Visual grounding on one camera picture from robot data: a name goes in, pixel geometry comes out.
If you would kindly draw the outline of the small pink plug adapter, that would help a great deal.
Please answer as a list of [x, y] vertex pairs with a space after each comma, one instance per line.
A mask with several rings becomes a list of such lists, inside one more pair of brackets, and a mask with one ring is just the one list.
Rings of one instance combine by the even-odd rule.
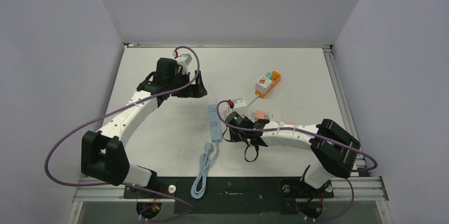
[[260, 120], [260, 119], [272, 120], [273, 119], [273, 116], [269, 112], [261, 111], [261, 110], [256, 110], [255, 112], [252, 112], [250, 117], [253, 120]]

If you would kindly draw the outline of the orange power strip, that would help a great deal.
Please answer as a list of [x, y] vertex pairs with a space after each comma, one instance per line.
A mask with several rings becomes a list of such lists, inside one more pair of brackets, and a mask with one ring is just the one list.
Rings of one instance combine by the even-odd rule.
[[273, 70], [259, 77], [255, 83], [255, 95], [264, 98], [281, 80], [282, 75]]

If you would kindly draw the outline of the white cube adapter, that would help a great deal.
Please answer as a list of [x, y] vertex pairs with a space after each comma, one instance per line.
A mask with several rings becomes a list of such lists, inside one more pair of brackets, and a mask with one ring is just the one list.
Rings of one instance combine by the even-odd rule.
[[260, 94], [265, 94], [272, 86], [273, 81], [267, 77], [261, 76], [255, 83], [255, 90]]

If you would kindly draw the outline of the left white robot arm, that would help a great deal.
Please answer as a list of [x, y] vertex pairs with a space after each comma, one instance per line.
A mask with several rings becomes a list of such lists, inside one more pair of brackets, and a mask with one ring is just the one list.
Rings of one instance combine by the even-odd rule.
[[82, 137], [81, 171], [84, 175], [112, 185], [137, 185], [137, 191], [150, 198], [157, 193], [157, 173], [130, 163], [125, 147], [144, 119], [170, 96], [201, 98], [207, 95], [201, 72], [190, 83], [189, 54], [174, 59], [160, 58], [156, 70], [136, 88], [128, 103], [97, 132], [87, 131]]

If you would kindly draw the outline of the pink cube socket adapter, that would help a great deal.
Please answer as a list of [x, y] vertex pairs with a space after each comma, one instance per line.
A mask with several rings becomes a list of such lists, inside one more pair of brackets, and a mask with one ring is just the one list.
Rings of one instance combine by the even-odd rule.
[[283, 121], [283, 122], [284, 122], [284, 124], [287, 124], [287, 125], [292, 125], [292, 126], [297, 125], [296, 122], [291, 122], [291, 121]]

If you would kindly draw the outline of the pink blue power strip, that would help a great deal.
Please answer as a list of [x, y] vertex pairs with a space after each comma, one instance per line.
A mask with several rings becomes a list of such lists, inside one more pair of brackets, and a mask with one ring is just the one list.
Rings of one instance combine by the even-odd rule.
[[211, 141], [219, 142], [222, 139], [222, 132], [216, 105], [208, 105], [208, 115]]

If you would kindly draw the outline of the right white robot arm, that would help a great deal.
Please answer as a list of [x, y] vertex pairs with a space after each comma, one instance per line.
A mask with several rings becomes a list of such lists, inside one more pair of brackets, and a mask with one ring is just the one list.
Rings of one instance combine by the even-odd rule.
[[331, 178], [349, 178], [360, 153], [360, 142], [331, 119], [294, 126], [266, 119], [253, 122], [236, 111], [225, 118], [232, 141], [254, 147], [283, 146], [309, 150], [317, 161], [309, 164], [299, 182], [300, 192], [315, 195]]

